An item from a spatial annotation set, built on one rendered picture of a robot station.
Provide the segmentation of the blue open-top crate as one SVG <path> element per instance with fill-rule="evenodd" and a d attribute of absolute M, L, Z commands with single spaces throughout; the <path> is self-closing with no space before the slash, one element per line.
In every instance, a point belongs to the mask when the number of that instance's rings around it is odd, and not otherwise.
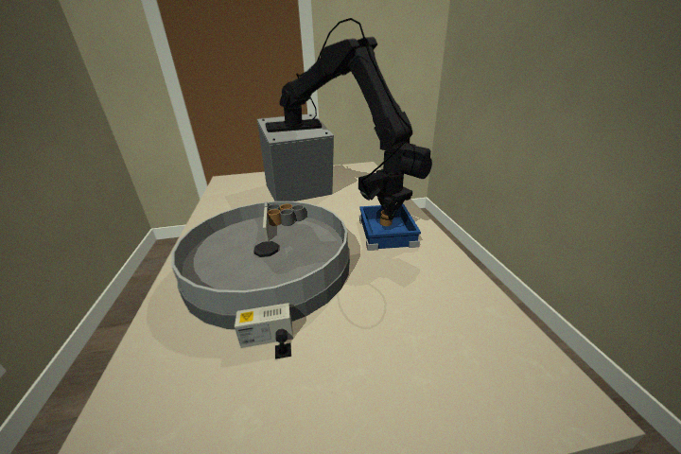
<path fill-rule="evenodd" d="M 421 231 L 404 203 L 397 210 L 391 226 L 380 222 L 381 205 L 360 206 L 361 222 L 369 244 L 378 249 L 409 247 L 410 241 L 418 241 Z"/>

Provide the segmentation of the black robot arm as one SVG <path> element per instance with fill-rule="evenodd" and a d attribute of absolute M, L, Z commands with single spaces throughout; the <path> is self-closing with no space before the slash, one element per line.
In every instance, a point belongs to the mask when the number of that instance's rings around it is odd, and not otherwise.
<path fill-rule="evenodd" d="M 374 129 L 380 140 L 380 149 L 385 150 L 385 161 L 410 136 L 410 129 L 397 115 L 394 107 L 410 127 L 411 124 L 406 113 L 402 112 L 395 102 L 379 70 L 374 52 L 377 46 L 376 39 L 374 37 L 365 39 L 369 46 L 366 46 L 363 38 L 347 39 L 326 46 L 319 60 L 309 70 L 283 86 L 279 104 L 284 107 L 285 121 L 265 123 L 267 132 L 320 129 L 322 124 L 319 119 L 302 120 L 301 105 L 306 104 L 313 92 L 329 80 L 351 71 L 370 108 L 375 123 Z M 401 174 L 397 175 L 398 172 L 425 179 L 432 167 L 430 153 L 429 148 L 410 144 L 409 139 L 384 163 L 383 169 L 387 174 L 380 169 L 363 181 L 366 190 L 361 180 L 368 175 L 358 177 L 360 194 L 369 201 L 380 190 L 389 195 L 399 193 Z M 389 172 L 395 175 L 389 175 Z"/>

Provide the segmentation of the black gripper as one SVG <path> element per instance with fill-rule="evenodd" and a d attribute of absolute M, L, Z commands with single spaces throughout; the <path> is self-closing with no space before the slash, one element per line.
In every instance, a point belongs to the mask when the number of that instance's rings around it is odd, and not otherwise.
<path fill-rule="evenodd" d="M 400 192 L 389 195 L 383 191 L 379 191 L 377 194 L 377 198 L 386 214 L 386 216 L 389 217 L 389 220 L 393 219 L 397 210 L 399 207 L 402 205 L 402 203 L 406 200 L 410 200 L 410 197 L 412 196 L 412 190 L 409 190 L 408 188 L 403 186 L 403 180 L 404 180 L 404 173 L 398 172 L 397 175 L 401 174 L 401 186 L 400 186 Z M 388 214 L 387 214 L 388 213 Z"/>

